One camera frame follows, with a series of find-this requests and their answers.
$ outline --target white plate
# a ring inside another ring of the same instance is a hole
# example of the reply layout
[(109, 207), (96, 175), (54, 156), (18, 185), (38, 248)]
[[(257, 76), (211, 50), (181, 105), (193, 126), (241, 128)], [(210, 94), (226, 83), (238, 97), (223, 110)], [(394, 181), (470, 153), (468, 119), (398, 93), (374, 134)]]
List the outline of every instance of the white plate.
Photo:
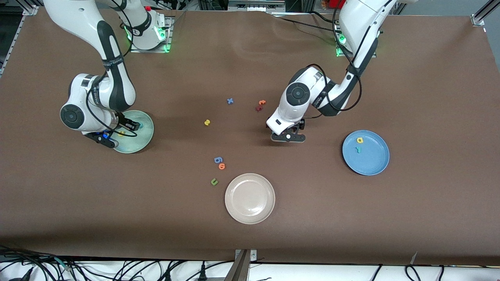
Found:
[(246, 225), (267, 219), (275, 207), (275, 190), (256, 173), (244, 173), (233, 179), (225, 191), (225, 207), (231, 217)]

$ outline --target blue plate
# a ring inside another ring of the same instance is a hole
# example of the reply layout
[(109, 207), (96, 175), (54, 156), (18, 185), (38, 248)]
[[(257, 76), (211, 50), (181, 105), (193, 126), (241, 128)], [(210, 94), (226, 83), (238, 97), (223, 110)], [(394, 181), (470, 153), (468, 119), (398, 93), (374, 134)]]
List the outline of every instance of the blue plate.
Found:
[[(362, 143), (358, 143), (358, 138), (362, 138)], [(342, 154), (347, 165), (364, 176), (377, 175), (389, 164), (389, 147), (378, 134), (369, 130), (357, 130), (348, 135)]]

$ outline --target brown table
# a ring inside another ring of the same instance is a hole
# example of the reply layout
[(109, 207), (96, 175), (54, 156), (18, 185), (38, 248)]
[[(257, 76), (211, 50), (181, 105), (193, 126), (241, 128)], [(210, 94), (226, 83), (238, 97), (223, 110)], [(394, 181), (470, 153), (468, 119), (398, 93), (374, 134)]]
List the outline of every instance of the brown table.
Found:
[[(118, 17), (103, 14), (124, 50)], [(78, 256), (224, 260), (254, 248), (265, 261), (407, 264), (418, 251), (419, 264), (498, 264), (500, 75), (486, 34), (468, 17), (390, 16), (383, 29), (359, 105), (308, 120), (307, 141), (286, 144), (265, 121), (292, 75), (318, 63), (344, 77), (331, 32), (262, 12), (187, 12), (170, 53), (125, 59), (132, 109), (155, 134), (120, 154), (60, 121), (73, 77), (103, 67), (41, 9), (0, 79), (0, 242)], [(360, 129), (389, 146), (379, 175), (344, 163), (342, 142)], [(256, 225), (224, 205), (243, 173), (276, 193)]]

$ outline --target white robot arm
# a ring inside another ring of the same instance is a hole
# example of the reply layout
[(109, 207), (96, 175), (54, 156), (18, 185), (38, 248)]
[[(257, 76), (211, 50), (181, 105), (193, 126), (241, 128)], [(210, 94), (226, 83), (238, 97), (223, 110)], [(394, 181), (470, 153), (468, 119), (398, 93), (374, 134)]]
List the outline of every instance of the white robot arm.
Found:
[[(414, 3), (418, 0), (401, 0)], [(348, 0), (340, 11), (339, 25), (346, 38), (344, 47), (353, 53), (352, 65), (340, 84), (330, 80), (316, 68), (300, 69), (281, 95), (278, 108), (267, 120), (278, 142), (303, 142), (297, 134), (304, 126), (302, 119), (312, 105), (324, 116), (336, 116), (347, 105), (349, 96), (365, 71), (378, 45), (380, 26), (397, 0)]]
[[(157, 36), (154, 22), (156, 13), (148, 13), (140, 0), (103, 1), (114, 8), (117, 3), (125, 11), (126, 16), (120, 9), (118, 14), (125, 27), (133, 33), (136, 47), (151, 49), (160, 43), (161, 38)], [(115, 148), (118, 142), (109, 136), (116, 127), (122, 126), (129, 131), (139, 127), (138, 123), (126, 119), (122, 114), (134, 104), (136, 91), (128, 76), (115, 33), (104, 21), (94, 0), (45, 0), (44, 5), (58, 26), (97, 50), (107, 73), (106, 77), (82, 73), (73, 79), (68, 89), (68, 101), (60, 111), (61, 120), (86, 137)], [(136, 136), (133, 132), (127, 135)]]

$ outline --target light green plate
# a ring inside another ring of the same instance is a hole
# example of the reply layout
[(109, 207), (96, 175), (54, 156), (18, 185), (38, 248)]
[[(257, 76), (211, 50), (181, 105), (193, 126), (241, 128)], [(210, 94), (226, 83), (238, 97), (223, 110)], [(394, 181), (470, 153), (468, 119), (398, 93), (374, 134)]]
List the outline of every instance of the light green plate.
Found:
[[(145, 148), (153, 138), (153, 133), (155, 132), (153, 120), (151, 120), (151, 117), (145, 112), (139, 110), (125, 111), (123, 115), (134, 122), (139, 122), (140, 127), (137, 131), (135, 131), (137, 134), (135, 137), (114, 134), (113, 136), (115, 137), (113, 137), (113, 139), (118, 142), (118, 146), (115, 147), (114, 150), (126, 154), (138, 152)], [(130, 134), (129, 131), (122, 127), (117, 127), (115, 130), (118, 132), (123, 131), (125, 134)]]

